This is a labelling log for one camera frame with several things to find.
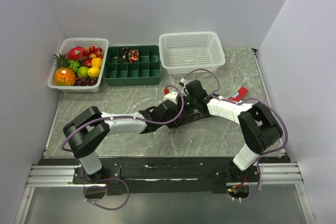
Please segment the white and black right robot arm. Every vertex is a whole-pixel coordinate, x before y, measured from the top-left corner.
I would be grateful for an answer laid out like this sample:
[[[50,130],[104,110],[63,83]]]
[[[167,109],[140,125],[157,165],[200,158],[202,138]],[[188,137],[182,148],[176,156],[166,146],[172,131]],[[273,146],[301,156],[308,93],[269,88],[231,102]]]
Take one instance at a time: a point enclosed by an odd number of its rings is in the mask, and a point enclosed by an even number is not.
[[[248,169],[287,133],[278,114],[267,104],[236,102],[207,94],[199,80],[181,79],[180,85],[185,93],[185,109],[198,110],[198,116],[216,116],[239,124],[245,143],[229,163],[229,174],[235,181],[243,180]]]

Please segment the brown floral necktie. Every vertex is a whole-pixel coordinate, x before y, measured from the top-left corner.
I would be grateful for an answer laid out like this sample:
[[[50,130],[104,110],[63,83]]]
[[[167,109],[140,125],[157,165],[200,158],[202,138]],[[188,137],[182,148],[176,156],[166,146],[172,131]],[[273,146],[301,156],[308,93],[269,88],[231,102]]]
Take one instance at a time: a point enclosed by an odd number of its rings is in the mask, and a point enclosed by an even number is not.
[[[178,118],[177,125],[185,125],[192,122],[196,122],[205,118],[209,118],[211,115],[209,113],[205,112],[197,112],[197,113],[191,113],[191,114],[183,114]]]

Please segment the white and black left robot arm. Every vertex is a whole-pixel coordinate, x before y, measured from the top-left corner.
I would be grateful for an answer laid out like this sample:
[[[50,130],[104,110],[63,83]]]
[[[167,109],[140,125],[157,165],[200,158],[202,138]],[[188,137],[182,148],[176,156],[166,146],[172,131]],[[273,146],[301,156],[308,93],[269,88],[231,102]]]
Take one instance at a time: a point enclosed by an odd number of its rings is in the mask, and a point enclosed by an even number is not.
[[[77,159],[85,181],[98,183],[103,179],[104,170],[96,149],[106,136],[156,132],[160,127],[176,121],[183,109],[183,100],[165,100],[158,106],[133,114],[103,113],[96,106],[91,106],[64,127],[66,139],[61,149],[71,152]]]

